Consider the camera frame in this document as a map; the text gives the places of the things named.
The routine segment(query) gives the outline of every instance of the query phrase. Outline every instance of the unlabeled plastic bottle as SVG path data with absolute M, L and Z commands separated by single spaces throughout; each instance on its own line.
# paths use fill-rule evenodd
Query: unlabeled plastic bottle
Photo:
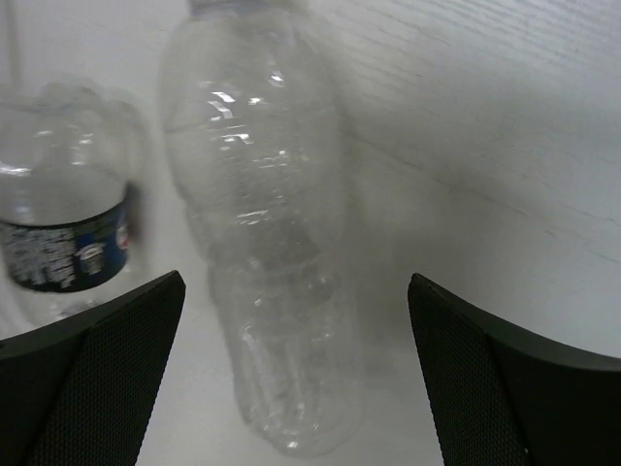
M 286 10 L 191 6 L 166 54 L 161 118 L 238 405 L 279 450 L 322 454 L 361 418 L 335 89 Z
M 40 326 L 139 284 L 130 264 L 132 113 L 93 91 L 50 84 L 0 95 L 0 243 L 24 316 Z

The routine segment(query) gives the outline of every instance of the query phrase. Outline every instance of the black object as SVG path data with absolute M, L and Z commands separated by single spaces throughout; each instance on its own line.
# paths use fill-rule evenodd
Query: black object
M 446 466 L 621 465 L 621 360 L 547 340 L 414 275 L 409 311 Z
M 184 296 L 173 272 L 0 342 L 0 464 L 134 465 Z

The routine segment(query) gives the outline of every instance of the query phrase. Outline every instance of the empty bottle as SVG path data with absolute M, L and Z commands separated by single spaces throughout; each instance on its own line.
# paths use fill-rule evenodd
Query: empty bottle
M 0 240 L 16 302 L 45 325 L 138 284 L 130 265 L 131 111 L 49 84 L 0 96 Z
M 161 117 L 238 405 L 279 450 L 322 454 L 361 418 L 335 89 L 286 10 L 191 7 L 166 54 Z

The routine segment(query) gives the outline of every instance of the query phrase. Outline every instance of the dark blue label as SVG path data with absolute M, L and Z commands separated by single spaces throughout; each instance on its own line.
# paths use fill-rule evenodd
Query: dark blue label
M 126 203 L 84 221 L 53 226 L 0 223 L 9 277 L 34 291 L 73 293 L 114 277 L 127 262 Z

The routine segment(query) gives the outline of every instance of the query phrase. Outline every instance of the white surface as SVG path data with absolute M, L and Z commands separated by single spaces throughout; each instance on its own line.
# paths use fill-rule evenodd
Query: white surface
M 183 0 L 18 3 L 29 88 L 90 77 L 132 92 L 155 123 L 159 57 Z M 369 372 L 364 426 L 309 464 L 440 466 L 408 329 L 412 272 L 545 336 L 621 356 L 621 4 L 304 3 L 334 26 L 322 37 L 350 116 Z M 298 464 L 242 427 L 205 267 L 155 141 L 145 241 L 153 274 L 180 269 L 188 304 L 140 464 Z

